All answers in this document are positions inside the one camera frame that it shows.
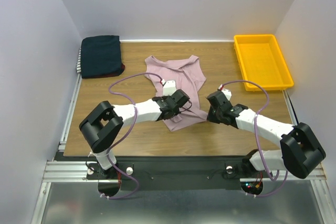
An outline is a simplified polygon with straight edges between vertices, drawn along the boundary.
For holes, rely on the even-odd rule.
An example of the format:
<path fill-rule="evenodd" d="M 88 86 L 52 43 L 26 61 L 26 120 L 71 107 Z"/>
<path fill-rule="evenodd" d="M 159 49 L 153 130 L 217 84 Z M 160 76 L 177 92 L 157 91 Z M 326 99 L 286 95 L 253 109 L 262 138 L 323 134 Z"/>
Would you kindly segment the pink tank top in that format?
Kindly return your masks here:
<path fill-rule="evenodd" d="M 201 110 L 198 92 L 206 81 L 201 67 L 199 57 L 192 55 L 187 59 L 168 60 L 166 62 L 149 56 L 145 59 L 146 71 L 156 73 L 166 81 L 174 80 L 176 88 L 183 90 L 189 97 L 191 103 L 184 107 L 186 111 L 164 120 L 163 122 L 171 131 L 177 131 L 196 123 L 205 122 L 207 112 Z"/>

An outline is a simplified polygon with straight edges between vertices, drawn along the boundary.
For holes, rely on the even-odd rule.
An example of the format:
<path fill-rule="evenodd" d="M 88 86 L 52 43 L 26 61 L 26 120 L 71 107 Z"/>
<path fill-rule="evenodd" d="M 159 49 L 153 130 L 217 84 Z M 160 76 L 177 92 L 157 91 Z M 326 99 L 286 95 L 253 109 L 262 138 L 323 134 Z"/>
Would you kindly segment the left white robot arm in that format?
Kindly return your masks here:
<path fill-rule="evenodd" d="M 99 164 L 99 173 L 106 179 L 116 175 L 117 160 L 112 144 L 124 126 L 132 128 L 136 123 L 171 119 L 181 113 L 186 103 L 190 103 L 190 97 L 181 89 L 135 104 L 100 102 L 79 124 L 79 130 Z"/>

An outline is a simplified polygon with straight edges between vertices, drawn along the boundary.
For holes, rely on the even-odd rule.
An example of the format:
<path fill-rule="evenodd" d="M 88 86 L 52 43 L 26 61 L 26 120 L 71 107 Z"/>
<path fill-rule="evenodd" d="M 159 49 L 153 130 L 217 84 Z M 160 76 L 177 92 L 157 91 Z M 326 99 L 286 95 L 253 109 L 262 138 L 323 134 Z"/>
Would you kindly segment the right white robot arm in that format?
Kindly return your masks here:
<path fill-rule="evenodd" d="M 311 127 L 305 123 L 292 125 L 281 123 L 242 104 L 232 105 L 229 90 L 217 90 L 207 100 L 210 103 L 207 120 L 225 124 L 239 130 L 252 132 L 255 138 L 263 137 L 279 149 L 257 149 L 245 156 L 241 170 L 253 177 L 260 171 L 286 170 L 297 178 L 306 178 L 326 157 L 326 153 Z"/>

